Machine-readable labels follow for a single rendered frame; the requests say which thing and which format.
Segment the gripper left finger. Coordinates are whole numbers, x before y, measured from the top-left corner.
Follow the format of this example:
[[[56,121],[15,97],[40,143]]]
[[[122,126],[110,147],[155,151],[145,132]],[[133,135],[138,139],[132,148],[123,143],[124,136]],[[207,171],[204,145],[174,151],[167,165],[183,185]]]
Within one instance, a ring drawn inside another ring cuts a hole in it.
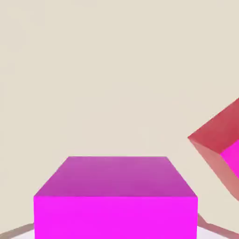
[[[23,225],[21,227],[12,229],[10,231],[1,233],[0,234],[0,239],[11,239],[11,238],[14,238],[16,236],[22,235],[22,234],[24,234],[26,232],[29,232],[29,231],[31,231],[33,229],[34,229],[34,224],[33,223],[26,224],[26,225]]]

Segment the small magenta cube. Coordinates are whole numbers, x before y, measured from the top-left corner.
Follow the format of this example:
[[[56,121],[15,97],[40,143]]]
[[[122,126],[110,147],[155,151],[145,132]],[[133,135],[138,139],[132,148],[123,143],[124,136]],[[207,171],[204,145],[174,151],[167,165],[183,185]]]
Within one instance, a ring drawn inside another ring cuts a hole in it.
[[[197,209],[167,157],[72,156],[34,195],[35,239],[197,239]]]

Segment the small red cube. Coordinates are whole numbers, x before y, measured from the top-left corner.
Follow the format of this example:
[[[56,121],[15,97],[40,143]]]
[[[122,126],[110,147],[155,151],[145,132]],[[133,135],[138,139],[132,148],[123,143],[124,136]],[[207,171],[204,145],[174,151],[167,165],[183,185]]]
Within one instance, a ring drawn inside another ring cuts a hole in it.
[[[239,201],[239,98],[188,139],[221,183]]]

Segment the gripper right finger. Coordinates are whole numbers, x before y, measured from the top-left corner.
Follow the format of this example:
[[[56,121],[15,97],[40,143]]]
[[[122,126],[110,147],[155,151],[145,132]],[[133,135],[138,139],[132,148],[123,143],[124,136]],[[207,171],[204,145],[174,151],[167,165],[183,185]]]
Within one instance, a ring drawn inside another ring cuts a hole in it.
[[[198,214],[197,239],[239,239],[239,234],[207,223],[203,217]]]

